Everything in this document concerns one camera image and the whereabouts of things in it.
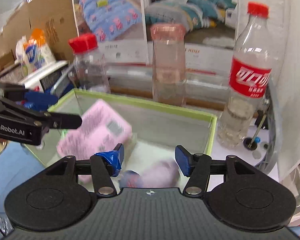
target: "wooden edge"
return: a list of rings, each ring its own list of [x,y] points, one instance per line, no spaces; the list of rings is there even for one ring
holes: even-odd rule
[[[152,99],[152,92],[122,88],[118,86],[111,86],[111,93]],[[223,103],[216,103],[216,102],[198,100],[193,98],[187,98],[186,101],[187,101],[187,105],[189,106],[197,106],[197,107],[213,109],[217,111],[223,111],[223,109],[225,108],[225,104]],[[254,113],[253,117],[257,118],[258,113]]]

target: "pink bottle cap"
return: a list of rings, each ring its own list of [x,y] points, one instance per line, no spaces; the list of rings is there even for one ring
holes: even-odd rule
[[[151,27],[152,40],[183,41],[186,28],[182,24],[158,23]]]

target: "cardboard box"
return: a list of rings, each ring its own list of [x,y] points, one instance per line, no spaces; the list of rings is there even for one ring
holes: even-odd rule
[[[25,0],[9,17],[0,33],[0,57],[23,35],[28,39],[34,28],[43,29],[56,60],[73,60],[68,40],[77,36],[72,0]]]
[[[12,51],[10,51],[7,54],[4,54],[2,57],[0,57],[0,71],[4,70],[10,65],[13,65],[14,61],[15,61],[15,57]]]

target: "label sticker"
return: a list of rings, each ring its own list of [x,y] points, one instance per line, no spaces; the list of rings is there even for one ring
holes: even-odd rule
[[[271,69],[255,68],[233,58],[229,84],[242,95],[261,98],[266,92],[270,72]]]

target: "white table surface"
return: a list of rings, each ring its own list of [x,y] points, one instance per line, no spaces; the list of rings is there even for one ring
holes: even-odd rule
[[[249,131],[248,131],[248,136],[253,137],[255,131],[257,128],[255,126],[250,126]],[[212,152],[211,152],[211,158],[214,160],[225,160],[227,155],[236,155],[239,158],[243,159],[247,163],[255,166],[256,164],[259,163],[259,161],[263,158],[265,155],[266,151],[261,149],[260,144],[262,142],[269,142],[269,133],[268,130],[260,130],[258,137],[261,139],[261,142],[258,144],[257,150],[261,153],[261,158],[256,160],[252,156],[252,151],[247,150],[244,148],[243,144],[238,145],[234,149],[227,149],[222,147],[217,140],[217,130],[215,133],[215,139],[213,141],[213,147],[212,147]],[[274,166],[272,171],[268,174],[272,179],[279,181],[279,176],[278,176],[278,166],[277,164]],[[223,182],[223,175],[212,175],[210,176],[210,181],[208,185],[208,191],[211,191],[215,186],[221,184]]]

